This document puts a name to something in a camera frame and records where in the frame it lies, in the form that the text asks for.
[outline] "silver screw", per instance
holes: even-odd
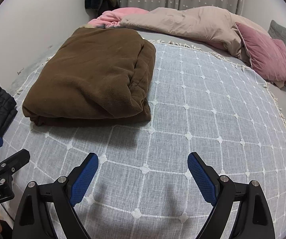
[[[58,182],[59,183],[63,183],[66,181],[66,177],[65,176],[61,176],[60,178],[58,178]]]
[[[29,188],[33,188],[34,185],[35,185],[35,182],[29,182],[28,187],[29,187]]]
[[[251,183],[252,183],[255,187],[257,187],[257,186],[259,185],[259,182],[258,182],[258,181],[255,181],[255,180],[253,180]]]
[[[225,175],[221,176],[221,181],[222,182],[228,182],[228,177]]]

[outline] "pink pillow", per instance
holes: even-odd
[[[259,31],[236,22],[250,64],[265,80],[286,82],[286,46]]]

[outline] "beige comforter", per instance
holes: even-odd
[[[267,31],[251,20],[214,6],[184,11],[157,8],[144,15],[125,16],[120,25],[203,41],[213,47],[226,50],[232,56],[249,64],[249,57],[238,36],[235,22],[246,24],[269,36]]]

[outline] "black cable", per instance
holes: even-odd
[[[4,211],[7,213],[7,215],[9,216],[9,218],[11,218],[11,220],[14,222],[14,219],[11,217],[11,215],[9,214],[9,212],[5,209],[4,205],[2,205],[2,203],[0,203],[0,205],[3,207]]]

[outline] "gray bed sheet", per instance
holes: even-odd
[[[154,32],[148,32],[148,31],[138,31],[138,33],[145,39],[150,40],[164,40],[165,43],[168,43],[169,41],[173,41],[175,43],[183,43],[187,44],[189,46],[193,45],[198,48],[201,48],[205,52],[216,52],[223,57],[227,58],[228,60],[232,61],[233,63],[242,64],[245,63],[241,60],[231,56],[227,51],[223,51],[217,48],[214,48],[212,46],[209,46],[203,42],[197,42],[197,41],[191,41],[188,39],[183,39],[175,36],[170,36],[162,33],[154,33]],[[11,95],[14,95],[15,92],[22,86],[28,75],[37,69],[37,67],[40,65],[40,62],[44,62],[48,57],[54,55],[57,50],[61,47],[61,45],[65,41],[59,42],[55,45],[53,45],[49,50],[45,51],[43,54],[41,54],[36,60],[35,63],[31,64],[30,66],[26,67],[21,74],[18,76],[18,78],[12,83],[12,85],[7,89],[7,92]],[[269,84],[270,91],[275,95],[276,98],[278,98],[278,106],[281,108],[282,113],[285,116],[286,119],[286,87],[283,87],[282,89],[279,89],[277,86],[273,84]]]

